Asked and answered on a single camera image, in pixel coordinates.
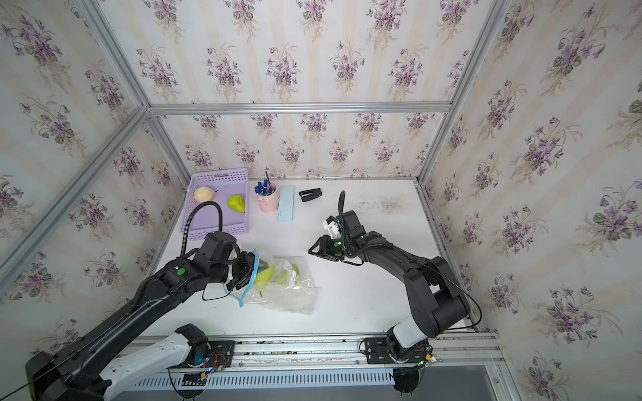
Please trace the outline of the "clear zip-top bag blue seal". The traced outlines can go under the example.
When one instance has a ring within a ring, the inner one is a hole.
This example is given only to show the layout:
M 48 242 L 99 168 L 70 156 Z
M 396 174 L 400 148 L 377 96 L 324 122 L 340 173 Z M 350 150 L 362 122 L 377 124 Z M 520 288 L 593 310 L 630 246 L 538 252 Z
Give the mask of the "clear zip-top bag blue seal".
M 254 271 L 247 287 L 230 292 L 237 299 L 240 307 L 257 304 L 279 312 L 291 312 L 310 315 L 314 312 L 319 291 L 314 284 L 311 270 L 303 257 L 274 257 L 269 252 L 257 247 L 252 251 L 255 255 Z M 260 260 L 272 262 L 276 267 L 272 282 L 262 292 L 254 288 Z M 276 278 L 284 267 L 296 265 L 299 267 L 299 283 L 292 287 L 284 287 L 276 283 Z

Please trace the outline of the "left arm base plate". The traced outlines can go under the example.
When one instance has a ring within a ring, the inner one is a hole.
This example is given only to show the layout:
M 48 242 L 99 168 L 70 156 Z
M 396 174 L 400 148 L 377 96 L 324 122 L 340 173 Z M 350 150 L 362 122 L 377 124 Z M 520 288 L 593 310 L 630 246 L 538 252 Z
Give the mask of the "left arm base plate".
M 207 345 L 191 347 L 187 359 L 171 369 L 205 369 L 221 371 L 232 366 L 234 341 L 209 341 Z

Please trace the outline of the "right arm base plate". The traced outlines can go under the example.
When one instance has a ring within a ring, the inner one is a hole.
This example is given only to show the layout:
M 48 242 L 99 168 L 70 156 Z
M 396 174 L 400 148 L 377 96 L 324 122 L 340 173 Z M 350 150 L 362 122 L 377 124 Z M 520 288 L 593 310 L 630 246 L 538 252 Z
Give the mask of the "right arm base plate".
M 393 338 L 372 337 L 362 339 L 358 349 L 369 365 L 412 364 L 423 367 L 436 362 L 433 347 L 427 340 L 404 349 Z

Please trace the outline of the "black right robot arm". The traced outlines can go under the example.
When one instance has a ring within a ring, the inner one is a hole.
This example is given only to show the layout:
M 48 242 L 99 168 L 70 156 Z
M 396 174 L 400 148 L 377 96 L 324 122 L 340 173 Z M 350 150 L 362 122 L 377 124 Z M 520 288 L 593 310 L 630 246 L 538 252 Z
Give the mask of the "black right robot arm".
M 394 361 L 406 361 L 468 317 L 478 303 L 456 282 L 444 258 L 420 257 L 379 232 L 368 232 L 354 211 L 344 209 L 345 197 L 340 192 L 338 213 L 326 219 L 327 233 L 309 248 L 309 255 L 351 266 L 373 264 L 404 284 L 411 315 L 387 331 L 386 350 Z

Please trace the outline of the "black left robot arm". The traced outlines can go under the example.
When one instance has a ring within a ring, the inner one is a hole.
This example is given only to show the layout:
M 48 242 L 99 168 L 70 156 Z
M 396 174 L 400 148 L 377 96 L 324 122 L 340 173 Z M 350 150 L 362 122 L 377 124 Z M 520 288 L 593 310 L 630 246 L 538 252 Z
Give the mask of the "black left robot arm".
M 33 400 L 112 400 L 133 385 L 182 364 L 204 368 L 212 347 L 193 324 L 133 354 L 121 352 L 152 324 L 210 284 L 228 293 L 247 287 L 257 275 L 257 252 L 243 252 L 222 227 L 202 245 L 187 249 L 183 237 L 178 257 L 147 277 L 135 296 L 93 330 L 51 354 L 39 352 L 25 365 Z

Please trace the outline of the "yellow pear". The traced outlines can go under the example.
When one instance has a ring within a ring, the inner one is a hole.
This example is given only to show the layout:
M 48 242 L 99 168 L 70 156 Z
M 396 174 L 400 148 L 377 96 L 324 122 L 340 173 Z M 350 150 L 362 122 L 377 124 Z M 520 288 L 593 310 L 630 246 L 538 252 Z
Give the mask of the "yellow pear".
M 200 186 L 195 189 L 193 199 L 195 202 L 201 204 L 203 202 L 211 202 L 217 195 L 217 190 L 208 186 Z

